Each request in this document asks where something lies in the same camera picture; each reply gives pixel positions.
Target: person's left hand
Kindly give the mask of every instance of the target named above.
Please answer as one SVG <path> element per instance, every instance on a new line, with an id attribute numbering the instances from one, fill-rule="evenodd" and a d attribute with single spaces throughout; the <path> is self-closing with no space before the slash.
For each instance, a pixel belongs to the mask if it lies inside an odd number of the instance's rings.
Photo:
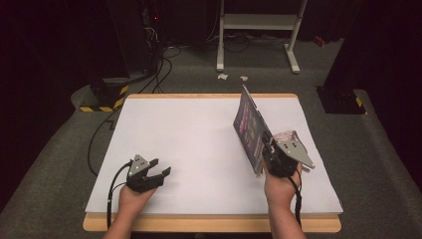
<path id="1" fill-rule="evenodd" d="M 134 213 L 137 216 L 155 191 L 156 188 L 139 193 L 125 185 L 120 190 L 118 212 Z"/>

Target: white paper scrap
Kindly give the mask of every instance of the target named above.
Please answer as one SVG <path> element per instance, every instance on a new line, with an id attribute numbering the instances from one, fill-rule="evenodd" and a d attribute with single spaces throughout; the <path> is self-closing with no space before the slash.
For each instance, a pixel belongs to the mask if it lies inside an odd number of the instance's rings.
<path id="1" fill-rule="evenodd" d="M 218 75 L 218 79 L 227 80 L 228 77 L 229 77 L 229 75 L 225 75 L 225 74 Z"/>

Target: white stand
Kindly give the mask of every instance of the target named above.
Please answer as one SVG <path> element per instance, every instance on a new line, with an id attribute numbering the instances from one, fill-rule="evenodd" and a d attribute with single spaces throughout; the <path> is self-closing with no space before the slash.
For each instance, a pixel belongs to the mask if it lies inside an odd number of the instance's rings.
<path id="1" fill-rule="evenodd" d="M 255 29 L 255 30 L 291 30 L 292 37 L 289 44 L 285 44 L 285 50 L 292 67 L 292 71 L 298 74 L 298 62 L 296 61 L 293 47 L 301 27 L 302 18 L 308 0 L 302 0 L 298 15 L 270 15 L 270 14 L 225 14 L 224 0 L 221 1 L 220 33 L 217 53 L 217 71 L 224 71 L 224 29 Z"/>

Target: gray carpet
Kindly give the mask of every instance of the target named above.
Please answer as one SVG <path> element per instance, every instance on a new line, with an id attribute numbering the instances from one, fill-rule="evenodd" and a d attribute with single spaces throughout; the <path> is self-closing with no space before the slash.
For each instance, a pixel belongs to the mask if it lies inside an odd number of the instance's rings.
<path id="1" fill-rule="evenodd" d="M 245 45 L 227 43 L 230 50 Z M 216 51 L 169 49 L 172 71 L 162 82 L 165 93 L 294 93 L 299 96 L 316 147 L 343 203 L 341 231 L 308 234 L 309 238 L 422 238 L 422 197 L 388 140 L 365 91 L 356 91 L 367 115 L 327 115 L 318 99 L 341 42 L 321 48 L 297 42 L 301 67 L 293 75 L 282 45 L 254 44 L 241 53 L 226 51 L 227 80 L 218 80 Z M 169 70 L 164 63 L 162 78 Z M 248 77 L 243 82 L 240 77 Z M 129 86 L 137 93 L 147 81 Z M 145 93 L 150 93 L 151 84 Z M 83 229 L 85 206 L 96 178 L 87 164 L 90 140 L 109 113 L 82 113 L 79 103 L 88 87 L 70 99 L 75 113 L 50 139 L 0 215 L 0 238 L 101 238 Z M 118 120 L 118 113 L 111 117 Z M 91 162 L 101 167 L 112 137 L 103 125 L 92 145 Z M 191 233 L 138 233 L 140 238 L 194 238 Z M 269 234 L 205 234 L 206 238 L 270 238 Z"/>

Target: white board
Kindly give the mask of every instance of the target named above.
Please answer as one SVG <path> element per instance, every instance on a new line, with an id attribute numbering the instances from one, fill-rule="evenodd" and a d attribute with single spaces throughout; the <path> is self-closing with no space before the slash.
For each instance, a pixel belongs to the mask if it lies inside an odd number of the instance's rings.
<path id="1" fill-rule="evenodd" d="M 254 98 L 270 131 L 296 130 L 316 165 L 303 172 L 303 214 L 341 213 L 297 98 Z M 265 176 L 256 177 L 233 128 L 239 98 L 125 100 L 87 212 L 106 212 L 117 171 L 136 154 L 159 159 L 155 175 L 171 166 L 143 214 L 267 214 Z M 115 185 L 125 182 L 127 169 Z M 119 188 L 112 212 L 117 212 Z"/>

